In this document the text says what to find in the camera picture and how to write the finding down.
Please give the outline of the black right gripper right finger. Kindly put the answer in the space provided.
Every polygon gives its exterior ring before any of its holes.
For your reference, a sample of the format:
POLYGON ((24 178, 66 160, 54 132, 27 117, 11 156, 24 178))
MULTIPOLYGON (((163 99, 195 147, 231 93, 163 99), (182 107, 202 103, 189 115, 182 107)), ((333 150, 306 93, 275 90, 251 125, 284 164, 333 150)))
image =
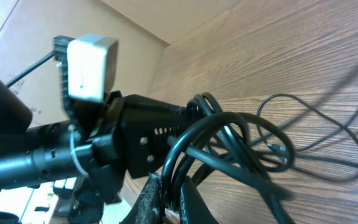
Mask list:
POLYGON ((180 188, 179 211, 181 224, 218 224, 189 176, 180 188))

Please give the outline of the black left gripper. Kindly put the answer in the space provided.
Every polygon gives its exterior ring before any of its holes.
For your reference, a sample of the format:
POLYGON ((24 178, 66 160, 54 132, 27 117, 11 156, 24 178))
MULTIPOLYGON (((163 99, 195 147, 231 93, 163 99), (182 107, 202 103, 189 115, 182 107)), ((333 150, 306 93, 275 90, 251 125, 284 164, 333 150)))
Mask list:
POLYGON ((123 97, 112 89, 102 103, 69 97, 67 47, 72 40, 62 35, 53 40, 62 70, 63 108, 71 124, 70 155, 84 178, 68 222, 97 223, 105 204, 121 201, 126 171, 137 179, 158 170, 170 150, 168 137, 180 136, 197 122, 198 113, 140 95, 123 97))

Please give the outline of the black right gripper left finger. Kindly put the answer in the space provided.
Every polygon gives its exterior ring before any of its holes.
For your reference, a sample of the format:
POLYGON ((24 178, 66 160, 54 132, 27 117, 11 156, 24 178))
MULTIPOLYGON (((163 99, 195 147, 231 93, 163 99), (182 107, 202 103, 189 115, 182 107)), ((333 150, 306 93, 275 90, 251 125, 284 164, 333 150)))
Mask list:
POLYGON ((162 187, 160 176, 150 173, 134 206, 121 224, 162 223, 162 187))

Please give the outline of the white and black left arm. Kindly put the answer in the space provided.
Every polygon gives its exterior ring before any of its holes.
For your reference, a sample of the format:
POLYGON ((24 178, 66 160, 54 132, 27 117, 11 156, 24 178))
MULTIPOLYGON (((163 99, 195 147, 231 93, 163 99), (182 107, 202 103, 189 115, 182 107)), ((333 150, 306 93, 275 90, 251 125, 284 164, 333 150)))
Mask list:
MULTIPOLYGON (((200 116, 194 109, 113 91, 119 42, 98 34, 59 35, 47 58, 60 65, 66 121, 30 126, 32 112, 0 81, 0 191, 38 187, 77 177, 78 190, 57 190, 74 197, 71 222, 88 223, 103 204, 117 203, 126 173, 145 177, 159 169, 179 136, 200 116)), ((0 215, 0 223, 13 222, 0 215)))

